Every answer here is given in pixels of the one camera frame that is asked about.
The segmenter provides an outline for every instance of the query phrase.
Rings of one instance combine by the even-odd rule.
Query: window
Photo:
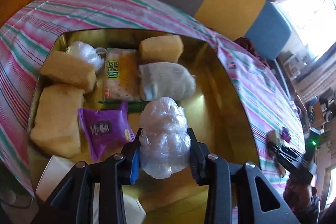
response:
[[[336,168],[331,171],[329,193],[326,201],[326,205],[331,204],[336,198]]]
[[[276,6],[293,25],[302,43],[308,46],[314,61],[336,41],[336,9],[333,0],[287,0]]]

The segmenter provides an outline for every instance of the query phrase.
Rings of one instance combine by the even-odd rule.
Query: pink striped fabric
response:
[[[292,146],[304,151],[302,127],[273,74],[254,56],[156,0],[36,0],[0,29],[0,159],[30,193],[26,125],[39,70],[60,34],[94,28],[160,30],[207,41],[243,103],[262,171],[283,191],[286,181],[278,177],[266,154],[265,136],[274,128],[286,127]]]

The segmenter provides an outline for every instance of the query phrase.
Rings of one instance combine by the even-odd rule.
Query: yellow metal tray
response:
[[[139,29],[66,32],[58,37],[52,50],[65,51],[76,40],[93,47],[138,49],[142,40],[160,35],[171,34]],[[211,152],[218,154],[228,162],[243,164],[250,160],[259,164],[256,145],[244,108],[215,51],[204,41],[186,36],[181,36],[181,38],[184,43],[184,52],[179,63],[195,75],[197,85],[196,93],[180,102],[185,110],[188,126],[194,130],[198,141],[206,143]],[[103,76],[103,73],[97,76],[94,91],[85,96],[85,108],[100,110],[104,107],[98,103],[102,100]],[[45,77],[38,79],[31,102],[28,132],[34,127],[43,87],[50,84],[51,82]],[[139,128],[140,114],[128,115],[128,122],[135,133]],[[93,163],[83,134],[81,134],[81,141],[82,153],[71,160],[74,162],[85,160]],[[41,153],[32,143],[30,143],[28,155],[33,186],[36,187],[50,156]],[[185,214],[186,212],[190,214],[196,210],[204,215],[207,187],[196,185],[188,167],[164,180],[156,180],[142,171],[136,184],[132,187],[123,186],[123,190],[139,199],[147,212],[147,223],[169,223],[169,219],[173,221],[172,210],[175,223],[176,215],[186,217],[188,215]],[[204,216],[199,222],[199,216],[196,215],[197,217],[193,214],[194,220],[202,223]]]

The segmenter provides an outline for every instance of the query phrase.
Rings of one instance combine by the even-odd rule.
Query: dark red cloth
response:
[[[255,47],[253,46],[252,42],[250,41],[250,39],[248,38],[244,38],[244,37],[240,37],[236,40],[234,40],[234,42],[238,45],[240,45],[242,48],[246,49],[249,53],[251,53],[253,56],[255,56],[259,61],[261,61],[265,66],[267,66],[268,68],[269,65],[266,61],[265,58],[262,58],[258,52],[256,51]]]

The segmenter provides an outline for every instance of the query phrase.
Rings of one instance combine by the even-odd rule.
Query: snack package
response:
[[[78,110],[79,122],[87,138],[90,154],[98,161],[105,148],[118,148],[134,141],[134,134],[127,122],[127,102],[121,102],[115,110]]]
[[[108,48],[103,88],[104,102],[140,101],[137,51]]]

